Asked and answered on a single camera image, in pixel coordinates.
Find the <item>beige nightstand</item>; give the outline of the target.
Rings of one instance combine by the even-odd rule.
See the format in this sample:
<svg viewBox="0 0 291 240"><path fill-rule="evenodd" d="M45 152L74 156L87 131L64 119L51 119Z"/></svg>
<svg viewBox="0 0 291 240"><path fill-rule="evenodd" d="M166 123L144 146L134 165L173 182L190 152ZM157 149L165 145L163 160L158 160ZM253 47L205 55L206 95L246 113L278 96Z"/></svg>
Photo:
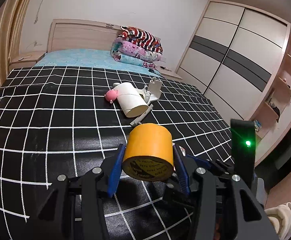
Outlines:
<svg viewBox="0 0 291 240"><path fill-rule="evenodd" d="M45 51L30 51L23 53L12 59L9 63L9 70L20 69L24 67L33 67L42 58L44 58Z"/></svg>
<svg viewBox="0 0 291 240"><path fill-rule="evenodd" d="M156 69L166 79L174 80L174 81L182 81L182 77L180 77L178 74L176 74L172 70L169 70L163 66L156 66Z"/></svg>

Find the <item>light blue folded quilt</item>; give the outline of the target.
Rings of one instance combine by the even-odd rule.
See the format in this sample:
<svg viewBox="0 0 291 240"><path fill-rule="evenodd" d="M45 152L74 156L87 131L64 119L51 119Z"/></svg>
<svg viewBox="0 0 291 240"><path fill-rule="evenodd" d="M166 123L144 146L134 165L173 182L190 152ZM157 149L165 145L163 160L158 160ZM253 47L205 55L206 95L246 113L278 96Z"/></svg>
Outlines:
<svg viewBox="0 0 291 240"><path fill-rule="evenodd" d="M114 58L115 61L125 64L131 64L134 66L140 66L149 69L155 69L156 67L156 65L152 62L146 62L136 57L128 56L125 54L113 55L112 57Z"/></svg>

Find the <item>striped red folded quilt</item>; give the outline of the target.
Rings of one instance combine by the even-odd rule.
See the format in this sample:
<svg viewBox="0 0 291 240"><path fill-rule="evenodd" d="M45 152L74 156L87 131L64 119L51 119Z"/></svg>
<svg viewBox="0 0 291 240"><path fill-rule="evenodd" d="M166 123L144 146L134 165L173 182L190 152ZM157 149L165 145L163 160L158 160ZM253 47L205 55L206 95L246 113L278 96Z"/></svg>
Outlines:
<svg viewBox="0 0 291 240"><path fill-rule="evenodd" d="M144 50L163 54L160 39L153 36L148 31L136 27L121 26L121 37Z"/></svg>

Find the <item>black white grid blanket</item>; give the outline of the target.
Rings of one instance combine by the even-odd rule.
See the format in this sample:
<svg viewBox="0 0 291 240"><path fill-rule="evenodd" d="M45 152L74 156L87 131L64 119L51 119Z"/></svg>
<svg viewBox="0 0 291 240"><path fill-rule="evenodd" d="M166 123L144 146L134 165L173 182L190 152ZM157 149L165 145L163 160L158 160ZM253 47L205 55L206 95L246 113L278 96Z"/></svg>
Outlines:
<svg viewBox="0 0 291 240"><path fill-rule="evenodd" d="M0 87L0 239L21 239L26 220L60 174L84 175L125 144L132 131L119 103L104 94L115 82L143 88L148 74L43 66L13 70ZM186 154L231 165L231 132L194 86L166 80L143 119L164 126ZM190 208L163 199L164 183L121 175L104 203L110 239L185 239Z"/></svg>

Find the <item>white fluffy cloth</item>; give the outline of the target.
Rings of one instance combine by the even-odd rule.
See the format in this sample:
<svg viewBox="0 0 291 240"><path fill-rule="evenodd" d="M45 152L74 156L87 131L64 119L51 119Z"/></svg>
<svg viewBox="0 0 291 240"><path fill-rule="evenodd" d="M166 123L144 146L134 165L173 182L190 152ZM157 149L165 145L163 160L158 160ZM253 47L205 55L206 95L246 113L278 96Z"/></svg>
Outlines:
<svg viewBox="0 0 291 240"><path fill-rule="evenodd" d="M291 237L291 202L271 207L265 210L279 239Z"/></svg>

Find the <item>pink pig toy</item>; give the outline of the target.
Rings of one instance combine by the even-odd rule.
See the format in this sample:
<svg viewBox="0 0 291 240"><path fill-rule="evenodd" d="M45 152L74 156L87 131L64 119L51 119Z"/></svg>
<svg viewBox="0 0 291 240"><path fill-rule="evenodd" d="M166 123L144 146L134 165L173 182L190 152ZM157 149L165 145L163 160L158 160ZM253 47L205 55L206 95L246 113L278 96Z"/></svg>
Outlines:
<svg viewBox="0 0 291 240"><path fill-rule="evenodd" d="M114 89L108 90L106 94L104 95L104 98L107 102L110 104L113 104L114 101L117 99L118 92Z"/></svg>

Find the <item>beige wooden headboard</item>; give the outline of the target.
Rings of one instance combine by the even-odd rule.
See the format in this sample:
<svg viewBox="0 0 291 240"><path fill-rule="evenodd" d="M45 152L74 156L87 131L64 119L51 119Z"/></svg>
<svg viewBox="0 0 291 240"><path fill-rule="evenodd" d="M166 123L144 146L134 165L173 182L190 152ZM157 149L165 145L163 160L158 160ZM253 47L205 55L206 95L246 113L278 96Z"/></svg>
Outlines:
<svg viewBox="0 0 291 240"><path fill-rule="evenodd" d="M47 51L66 49L110 50L122 33L118 25L76 19L54 19L51 23Z"/></svg>

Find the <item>left beige nightstand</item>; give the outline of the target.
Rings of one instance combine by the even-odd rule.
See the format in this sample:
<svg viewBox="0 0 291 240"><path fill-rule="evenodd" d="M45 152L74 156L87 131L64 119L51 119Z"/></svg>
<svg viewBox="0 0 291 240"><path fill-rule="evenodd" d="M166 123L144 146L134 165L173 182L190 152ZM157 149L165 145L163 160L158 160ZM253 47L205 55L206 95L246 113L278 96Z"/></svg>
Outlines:
<svg viewBox="0 0 291 240"><path fill-rule="evenodd" d="M30 51L23 53L12 59L9 63L9 70L20 69L24 67L33 67L42 58L44 58L45 51Z"/></svg>

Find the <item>pink folded quilt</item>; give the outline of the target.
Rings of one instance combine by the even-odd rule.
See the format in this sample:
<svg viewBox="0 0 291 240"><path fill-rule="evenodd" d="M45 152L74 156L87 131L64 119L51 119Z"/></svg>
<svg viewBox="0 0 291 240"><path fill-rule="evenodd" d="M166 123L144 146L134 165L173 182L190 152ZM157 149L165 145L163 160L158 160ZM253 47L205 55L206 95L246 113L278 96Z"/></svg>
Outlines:
<svg viewBox="0 0 291 240"><path fill-rule="evenodd" d="M125 55L132 56L147 62L166 61L166 58L163 57L160 53L145 50L127 40L122 39L121 37L115 39L111 50L119 51Z"/></svg>

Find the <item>white paper cup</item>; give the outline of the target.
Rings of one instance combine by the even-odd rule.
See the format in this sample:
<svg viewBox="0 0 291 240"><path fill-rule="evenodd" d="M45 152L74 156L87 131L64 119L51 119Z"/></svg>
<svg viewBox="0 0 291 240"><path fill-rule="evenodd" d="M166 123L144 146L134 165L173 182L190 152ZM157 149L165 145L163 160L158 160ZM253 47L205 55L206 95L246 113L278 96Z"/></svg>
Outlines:
<svg viewBox="0 0 291 240"><path fill-rule="evenodd" d="M115 86L113 90L117 92L117 100L127 118L138 117L149 108L138 90L131 83L121 83Z"/></svg>

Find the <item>yellow tape roll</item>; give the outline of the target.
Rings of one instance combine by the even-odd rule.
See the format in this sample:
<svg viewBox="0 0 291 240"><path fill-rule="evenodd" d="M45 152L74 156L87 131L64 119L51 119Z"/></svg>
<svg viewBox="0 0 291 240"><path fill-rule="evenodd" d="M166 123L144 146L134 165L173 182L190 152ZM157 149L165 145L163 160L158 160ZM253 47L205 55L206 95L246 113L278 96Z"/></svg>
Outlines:
<svg viewBox="0 0 291 240"><path fill-rule="evenodd" d="M174 172L171 133L157 124L141 124L129 134L123 171L142 181L163 181Z"/></svg>

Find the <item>white grey sliding wardrobe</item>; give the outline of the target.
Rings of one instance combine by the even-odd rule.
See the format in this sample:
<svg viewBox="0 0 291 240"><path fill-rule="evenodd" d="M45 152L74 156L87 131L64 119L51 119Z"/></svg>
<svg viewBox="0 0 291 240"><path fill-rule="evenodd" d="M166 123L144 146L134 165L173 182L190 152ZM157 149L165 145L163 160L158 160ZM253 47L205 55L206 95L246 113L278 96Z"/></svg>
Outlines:
<svg viewBox="0 0 291 240"><path fill-rule="evenodd" d="M176 72L195 85L222 118L248 120L282 64L291 25L264 10L209 1Z"/></svg>

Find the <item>light blue bed sheet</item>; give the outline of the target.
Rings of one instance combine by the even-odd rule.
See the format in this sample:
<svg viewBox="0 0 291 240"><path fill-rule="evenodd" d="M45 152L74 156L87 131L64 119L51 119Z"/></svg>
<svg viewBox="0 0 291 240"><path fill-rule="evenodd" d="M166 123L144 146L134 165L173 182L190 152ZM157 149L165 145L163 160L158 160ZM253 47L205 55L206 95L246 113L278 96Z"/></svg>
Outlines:
<svg viewBox="0 0 291 240"><path fill-rule="evenodd" d="M44 66L69 66L69 67L92 67L112 70L122 70L139 74L160 76L156 69L149 69L131 64L117 62L107 50L94 49L66 49L46 53L44 58L37 64L37 67Z"/></svg>

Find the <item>white plastic holder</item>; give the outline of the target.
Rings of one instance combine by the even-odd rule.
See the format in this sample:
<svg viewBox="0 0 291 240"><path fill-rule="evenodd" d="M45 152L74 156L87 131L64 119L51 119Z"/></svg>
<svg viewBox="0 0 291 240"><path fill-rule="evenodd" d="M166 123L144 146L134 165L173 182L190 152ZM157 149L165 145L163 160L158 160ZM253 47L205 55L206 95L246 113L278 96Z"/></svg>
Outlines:
<svg viewBox="0 0 291 240"><path fill-rule="evenodd" d="M142 91L142 93L144 94L144 101L147 103L148 109L130 123L131 127L140 125L143 119L151 112L151 110L153 109L152 103L154 101L157 101L161 97L162 84L163 82L161 80L153 77L147 86L144 86L142 90L139 90Z"/></svg>

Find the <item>right beige nightstand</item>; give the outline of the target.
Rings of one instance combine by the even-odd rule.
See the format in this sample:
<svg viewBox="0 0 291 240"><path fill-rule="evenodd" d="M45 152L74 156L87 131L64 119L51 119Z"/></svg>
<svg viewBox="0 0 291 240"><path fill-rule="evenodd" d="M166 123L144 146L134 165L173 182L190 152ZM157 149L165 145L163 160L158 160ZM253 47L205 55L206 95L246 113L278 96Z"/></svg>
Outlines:
<svg viewBox="0 0 291 240"><path fill-rule="evenodd" d="M178 74L176 74L172 70L169 70L163 66L156 66L156 69L166 79L174 80L174 81L182 81L182 77L180 77Z"/></svg>

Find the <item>beige corner shelf unit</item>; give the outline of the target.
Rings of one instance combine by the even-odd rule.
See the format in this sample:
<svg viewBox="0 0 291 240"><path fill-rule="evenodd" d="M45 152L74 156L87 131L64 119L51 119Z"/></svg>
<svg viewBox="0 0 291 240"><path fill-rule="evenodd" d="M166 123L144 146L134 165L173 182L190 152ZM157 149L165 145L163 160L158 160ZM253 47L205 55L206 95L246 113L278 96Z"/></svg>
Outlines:
<svg viewBox="0 0 291 240"><path fill-rule="evenodd" d="M291 33L282 64L260 110L253 116L256 141L260 142L284 122L284 111L291 106Z"/></svg>

